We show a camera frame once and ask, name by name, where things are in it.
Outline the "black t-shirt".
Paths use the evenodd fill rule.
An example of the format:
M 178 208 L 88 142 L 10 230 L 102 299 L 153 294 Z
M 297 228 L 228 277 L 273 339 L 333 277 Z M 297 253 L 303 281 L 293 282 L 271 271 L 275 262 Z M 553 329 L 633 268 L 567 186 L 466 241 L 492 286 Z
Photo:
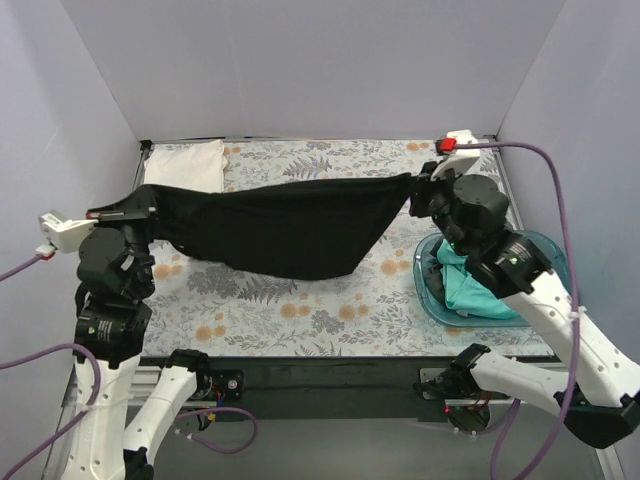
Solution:
M 143 185 L 154 236 L 188 257 L 293 280 L 351 274 L 407 201 L 411 174 L 325 179 L 206 194 Z

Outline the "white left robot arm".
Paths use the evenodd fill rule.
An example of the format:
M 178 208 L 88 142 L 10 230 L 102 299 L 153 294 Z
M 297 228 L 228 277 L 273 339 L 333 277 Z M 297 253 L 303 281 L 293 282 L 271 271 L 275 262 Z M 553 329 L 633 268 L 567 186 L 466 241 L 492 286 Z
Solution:
M 207 356 L 177 350 L 133 420 L 130 388 L 139 367 L 155 291 L 149 251 L 158 230 L 153 190 L 87 213 L 79 246 L 74 334 L 76 414 L 65 479 L 150 479 L 158 450 L 183 404 L 213 386 Z

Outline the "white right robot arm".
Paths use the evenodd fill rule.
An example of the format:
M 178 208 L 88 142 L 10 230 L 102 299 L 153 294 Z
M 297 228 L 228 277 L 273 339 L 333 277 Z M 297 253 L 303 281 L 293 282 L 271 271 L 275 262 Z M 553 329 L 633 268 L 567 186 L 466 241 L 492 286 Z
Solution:
M 506 222 L 509 199 L 482 175 L 437 175 L 427 162 L 410 197 L 413 217 L 431 218 L 466 269 L 516 311 L 566 366 L 549 371 L 477 343 L 418 386 L 441 398 L 482 391 L 518 398 L 562 419 L 585 444 L 607 448 L 639 427 L 639 366 L 574 307 L 550 260 Z

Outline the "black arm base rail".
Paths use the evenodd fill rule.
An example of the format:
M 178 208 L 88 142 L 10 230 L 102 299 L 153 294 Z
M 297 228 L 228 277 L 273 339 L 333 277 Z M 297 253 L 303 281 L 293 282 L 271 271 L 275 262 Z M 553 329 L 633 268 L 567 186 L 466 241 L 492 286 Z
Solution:
M 244 374 L 231 404 L 259 420 L 417 419 L 443 421 L 445 402 L 414 386 L 449 367 L 448 356 L 213 357 L 214 370 Z

